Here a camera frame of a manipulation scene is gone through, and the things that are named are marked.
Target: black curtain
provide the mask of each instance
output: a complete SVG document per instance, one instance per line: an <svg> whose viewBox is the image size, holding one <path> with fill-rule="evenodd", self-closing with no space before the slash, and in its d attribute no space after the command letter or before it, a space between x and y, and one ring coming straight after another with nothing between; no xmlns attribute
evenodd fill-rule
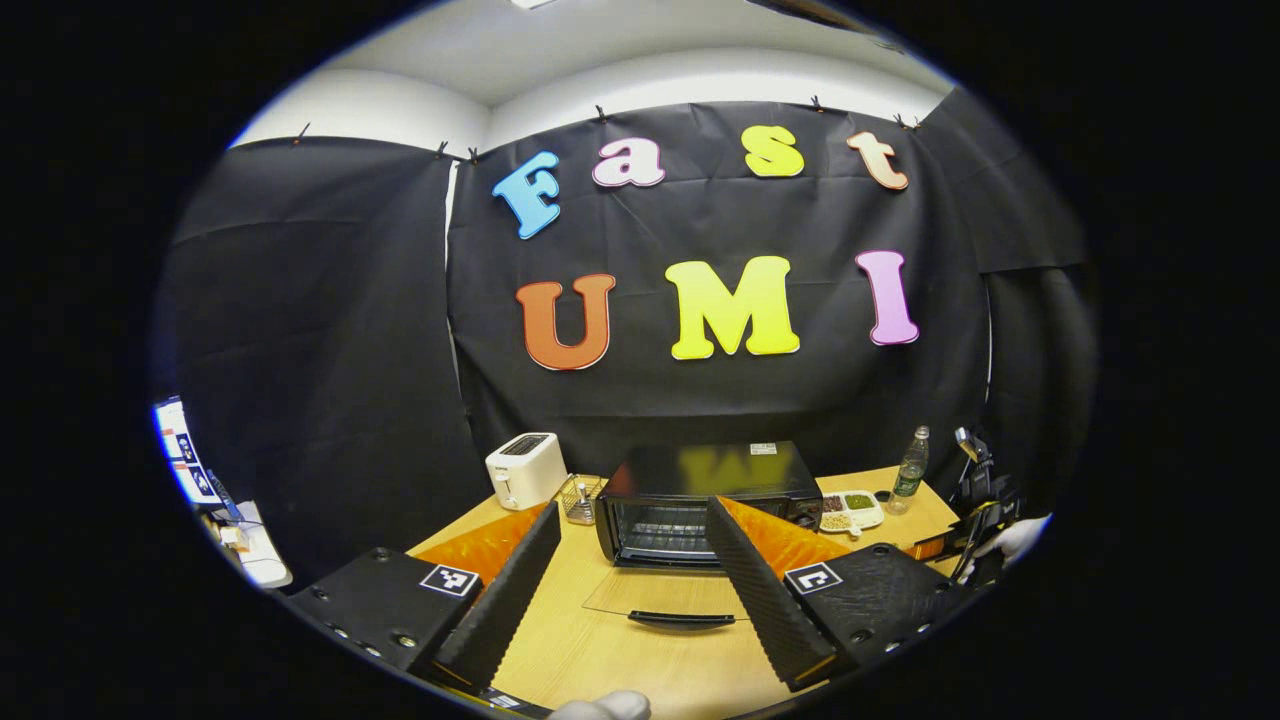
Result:
<svg viewBox="0 0 1280 720"><path fill-rule="evenodd" d="M796 177L753 174L740 141L783 126L805 158ZM891 145L904 191L870 178L845 140L873 132ZM660 147L652 187L595 184L599 149L626 137ZM548 150L561 215L530 240L492 191ZM978 258L945 168L915 131L856 113L777 102L672 105L609 115L494 149L458 169L449 228L449 316L463 397L488 454L521 432L561 437L571 470L608 475L637 445L792 439L819 475L896 464L919 424L933 439L931 483L947 493L963 454L950 429L973 425L988 368L987 301ZM854 258L891 250L920 336L877 346L867 274ZM780 255L799 351L675 360L677 292L666 268L704 260L735 290L751 258ZM603 359L550 372L524 346L516 291L558 282L559 340L584 333L575 278L609 273L612 334Z"/></svg>
<svg viewBox="0 0 1280 720"><path fill-rule="evenodd" d="M348 138L234 147L174 234L159 302L192 436L296 583L407 550L492 492L445 323L451 161Z"/></svg>
<svg viewBox="0 0 1280 720"><path fill-rule="evenodd" d="M1043 515L1075 469L1098 378L1098 292L1083 224L1015 133L956 88L918 129L955 196L991 305L979 429L996 473Z"/></svg>

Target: white toaster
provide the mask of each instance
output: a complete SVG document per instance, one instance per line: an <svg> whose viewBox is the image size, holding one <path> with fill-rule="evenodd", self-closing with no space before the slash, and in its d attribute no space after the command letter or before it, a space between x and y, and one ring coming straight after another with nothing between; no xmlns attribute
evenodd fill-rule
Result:
<svg viewBox="0 0 1280 720"><path fill-rule="evenodd" d="M556 497L568 479L556 433L516 436L485 457L498 503L524 510Z"/></svg>

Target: wooden table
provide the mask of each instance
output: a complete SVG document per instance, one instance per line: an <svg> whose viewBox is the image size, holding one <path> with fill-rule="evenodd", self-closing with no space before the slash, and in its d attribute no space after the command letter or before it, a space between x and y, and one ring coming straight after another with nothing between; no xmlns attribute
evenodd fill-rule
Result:
<svg viewBox="0 0 1280 720"><path fill-rule="evenodd" d="M897 466L818 478L823 492L890 489ZM422 541L416 553L508 514L494 497ZM850 550L877 542L901 548L945 533L959 520L928 487L905 515L863 530L827 534ZM512 638L493 687L543 707L595 700L614 689L644 693L653 720L730 717L795 697L778 680L728 578L614 568L595 528L561 511L561 544ZM931 564L950 574L955 559ZM732 614L739 621L696 633L657 630L626 618L655 612Z"/></svg>

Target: pink letter i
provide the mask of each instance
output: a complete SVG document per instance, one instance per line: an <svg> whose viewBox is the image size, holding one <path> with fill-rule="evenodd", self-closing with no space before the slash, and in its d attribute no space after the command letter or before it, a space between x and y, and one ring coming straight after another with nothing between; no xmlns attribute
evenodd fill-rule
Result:
<svg viewBox="0 0 1280 720"><path fill-rule="evenodd" d="M906 313L906 295L902 292L902 256L888 250L872 250L854 258L858 266L867 270L876 302L876 327L872 342L876 345L905 345L920 337Z"/></svg>

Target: water bottle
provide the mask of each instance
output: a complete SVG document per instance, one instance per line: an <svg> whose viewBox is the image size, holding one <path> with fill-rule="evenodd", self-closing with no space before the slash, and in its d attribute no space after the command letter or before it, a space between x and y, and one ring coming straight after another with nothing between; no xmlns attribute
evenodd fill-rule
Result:
<svg viewBox="0 0 1280 720"><path fill-rule="evenodd" d="M911 506L911 497L920 487L924 478L924 469L929 464L929 428L920 425L915 428L915 438L906 447L902 455L902 464L897 469L897 480L893 482L893 495L888 498L884 511L890 515L901 515Z"/></svg>

